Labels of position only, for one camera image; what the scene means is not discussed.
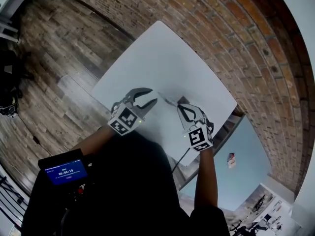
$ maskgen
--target black shirt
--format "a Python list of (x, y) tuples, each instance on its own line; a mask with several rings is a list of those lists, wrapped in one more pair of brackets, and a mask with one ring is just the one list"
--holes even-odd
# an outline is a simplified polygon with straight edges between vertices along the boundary
[[(41, 235), (51, 235), (58, 230), (56, 227), (64, 213), (64, 209), (54, 204), (51, 195), (42, 199), (45, 195), (37, 184), (38, 178), (24, 217), (22, 236), (37, 235), (35, 230), (47, 232), (39, 231)], [(202, 228), (204, 233), (217, 228), (218, 235), (229, 235), (220, 209), (199, 207), (189, 217), (180, 208), (164, 151), (136, 132), (115, 136), (106, 143), (93, 159), (89, 178), (82, 198), (64, 218), (63, 236), (132, 231), (146, 234), (172, 230), (196, 232)], [(37, 225), (32, 225), (36, 221), (34, 217), (38, 217), (36, 214), (48, 212), (46, 219), (39, 218)]]

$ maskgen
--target forearm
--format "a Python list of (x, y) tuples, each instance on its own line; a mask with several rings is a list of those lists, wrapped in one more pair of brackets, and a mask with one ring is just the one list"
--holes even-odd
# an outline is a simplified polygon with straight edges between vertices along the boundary
[(212, 148), (200, 152), (195, 207), (218, 206), (218, 184)]
[(111, 127), (105, 125), (94, 134), (78, 143), (71, 150), (80, 148), (83, 155), (96, 153), (101, 150), (105, 143), (107, 143), (115, 134), (115, 131)]

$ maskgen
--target handheld device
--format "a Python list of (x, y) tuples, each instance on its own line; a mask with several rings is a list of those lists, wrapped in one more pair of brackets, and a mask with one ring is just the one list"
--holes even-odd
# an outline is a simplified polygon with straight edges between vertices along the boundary
[(60, 190), (77, 189), (88, 177), (80, 149), (41, 159), (38, 166)]

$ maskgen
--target screen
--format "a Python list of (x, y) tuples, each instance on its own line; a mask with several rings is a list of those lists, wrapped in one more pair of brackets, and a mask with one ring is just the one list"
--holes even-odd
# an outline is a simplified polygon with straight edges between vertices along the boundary
[(45, 169), (45, 172), (54, 185), (72, 182), (88, 176), (80, 159)]

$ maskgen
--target wooden floor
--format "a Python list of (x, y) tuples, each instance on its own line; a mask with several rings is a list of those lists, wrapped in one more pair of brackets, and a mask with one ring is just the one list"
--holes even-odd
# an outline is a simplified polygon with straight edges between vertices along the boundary
[[(132, 41), (74, 0), (29, 0), (19, 14), (25, 67), (18, 116), (0, 116), (0, 162), (30, 193), (39, 159), (68, 151), (104, 125), (109, 111), (91, 90)], [(36, 136), (44, 149), (33, 140)]]

